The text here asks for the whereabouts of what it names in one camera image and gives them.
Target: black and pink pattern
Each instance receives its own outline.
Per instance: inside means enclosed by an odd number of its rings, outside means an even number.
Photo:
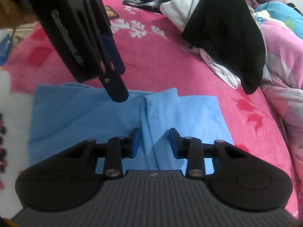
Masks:
[[[2,148],[2,144],[4,142],[4,135],[6,134],[6,128],[3,123],[2,114],[0,113],[0,174],[5,172],[5,168],[7,166],[6,160],[6,150]],[[1,181],[0,177],[0,190],[4,189],[4,184]]]

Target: ribbed gray surface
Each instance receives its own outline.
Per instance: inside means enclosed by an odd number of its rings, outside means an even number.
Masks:
[[[246,213],[225,206],[203,182],[179,171],[129,171],[107,181],[86,204],[45,213],[26,208],[13,221],[19,227],[289,227],[285,210]]]

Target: green spot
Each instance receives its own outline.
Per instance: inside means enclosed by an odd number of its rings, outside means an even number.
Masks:
[[[289,29],[291,29],[292,31],[294,30],[295,25],[290,19],[285,20],[284,23]]]

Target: circular cover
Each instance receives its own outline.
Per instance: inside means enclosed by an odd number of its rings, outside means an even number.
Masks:
[[[248,211],[268,211],[285,206],[292,192],[290,178],[267,163],[233,159],[211,177],[210,187],[223,202]]]
[[[25,170],[16,193],[28,207],[40,211],[67,210],[88,201],[99,188],[99,177],[81,160],[61,157]]]

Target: pink bedspread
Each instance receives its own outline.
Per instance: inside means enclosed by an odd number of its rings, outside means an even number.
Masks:
[[[298,216],[296,182],[290,155],[258,89],[248,96],[220,80],[199,56],[188,52],[181,32],[163,15],[103,0],[119,15],[112,21],[116,45],[125,63],[122,76],[127,88],[163,91],[171,87],[179,95],[215,95],[236,146],[284,170],[294,190],[286,209]],[[41,27],[24,39],[4,67],[11,74],[12,92],[33,93],[38,83],[75,82]],[[101,87],[99,80],[87,82]]]

